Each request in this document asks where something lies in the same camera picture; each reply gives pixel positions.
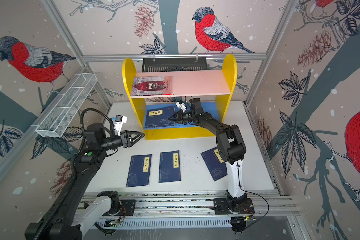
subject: blue shelf board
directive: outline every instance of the blue shelf board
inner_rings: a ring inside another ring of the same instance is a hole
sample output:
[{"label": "blue shelf board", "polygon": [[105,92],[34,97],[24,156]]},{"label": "blue shelf board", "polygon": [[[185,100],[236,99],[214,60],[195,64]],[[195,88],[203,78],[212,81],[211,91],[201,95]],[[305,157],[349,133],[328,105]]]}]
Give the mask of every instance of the blue shelf board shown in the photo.
[{"label": "blue shelf board", "polygon": [[[178,108],[175,103],[173,103],[173,104],[147,105],[147,107],[145,108],[144,129],[167,129],[167,128],[178,128],[178,127],[199,127],[199,126],[191,125],[189,123],[187,123],[187,125],[175,123],[174,126],[169,126],[169,127],[153,127],[153,128],[146,128],[145,127],[145,118],[147,117],[147,111],[150,111],[152,109],[159,109],[159,108],[169,107],[169,106],[175,106],[175,113],[177,113],[180,110],[180,108]],[[205,113],[210,113],[214,118],[216,118],[216,119],[218,119],[220,121],[219,114],[217,113],[217,108],[216,108],[215,102],[206,102],[206,103],[202,102],[202,108],[203,108]]]}]

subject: pink shelf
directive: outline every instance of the pink shelf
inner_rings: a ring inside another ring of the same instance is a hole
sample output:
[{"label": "pink shelf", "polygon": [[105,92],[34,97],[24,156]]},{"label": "pink shelf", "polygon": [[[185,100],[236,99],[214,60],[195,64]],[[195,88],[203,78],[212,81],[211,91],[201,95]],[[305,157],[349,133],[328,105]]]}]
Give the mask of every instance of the pink shelf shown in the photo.
[{"label": "pink shelf", "polygon": [[[181,97],[231,94],[222,70],[136,73],[136,77],[172,76],[172,94],[154,97]],[[131,98],[152,98],[131,96]]]}]

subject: blue book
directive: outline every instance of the blue book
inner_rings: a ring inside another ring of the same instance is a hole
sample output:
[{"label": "blue book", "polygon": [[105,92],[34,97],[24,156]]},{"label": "blue book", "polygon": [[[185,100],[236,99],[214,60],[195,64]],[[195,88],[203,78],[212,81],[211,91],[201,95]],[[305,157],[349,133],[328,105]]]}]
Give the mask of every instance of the blue book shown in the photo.
[{"label": "blue book", "polygon": [[161,152],[158,182],[181,181],[179,151]]},{"label": "blue book", "polygon": [[126,187],[148,186],[152,154],[131,157]]},{"label": "blue book", "polygon": [[214,181],[227,175],[227,167],[221,159],[217,147],[202,152],[201,155]]},{"label": "blue book", "polygon": [[168,118],[174,113],[174,106],[166,106],[163,108],[147,110],[145,116],[145,128],[174,126],[175,122],[168,120]]}]

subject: bookshelf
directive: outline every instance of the bookshelf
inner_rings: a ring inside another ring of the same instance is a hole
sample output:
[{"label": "bookshelf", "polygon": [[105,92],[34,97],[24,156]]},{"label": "bookshelf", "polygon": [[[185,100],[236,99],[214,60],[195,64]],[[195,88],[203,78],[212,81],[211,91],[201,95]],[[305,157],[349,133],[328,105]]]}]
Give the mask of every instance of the bookshelf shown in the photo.
[{"label": "bookshelf", "polygon": [[[216,95],[215,105],[221,122],[224,122],[228,107],[236,85],[237,64],[235,56],[227,54],[222,70],[206,71],[174,71],[174,72],[150,72],[137,73],[134,62],[130,58],[123,61],[123,82],[129,101],[132,105],[141,130],[145,133],[145,139],[176,139],[187,137],[212,137],[210,131],[201,127],[172,127],[165,129],[144,129],[147,97],[160,96],[207,96]],[[172,94],[158,96],[131,97],[133,79],[136,76],[172,76]]]}]

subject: white dot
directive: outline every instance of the white dot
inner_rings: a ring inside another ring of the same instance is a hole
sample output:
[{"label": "white dot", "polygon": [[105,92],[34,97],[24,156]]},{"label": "white dot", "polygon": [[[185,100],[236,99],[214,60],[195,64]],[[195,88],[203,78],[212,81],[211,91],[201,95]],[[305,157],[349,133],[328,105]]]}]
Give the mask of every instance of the white dot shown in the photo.
[{"label": "white dot", "polygon": [[15,189],[13,190],[12,194],[14,194],[14,195],[19,195],[22,190],[23,190],[23,187],[15,188]]}]

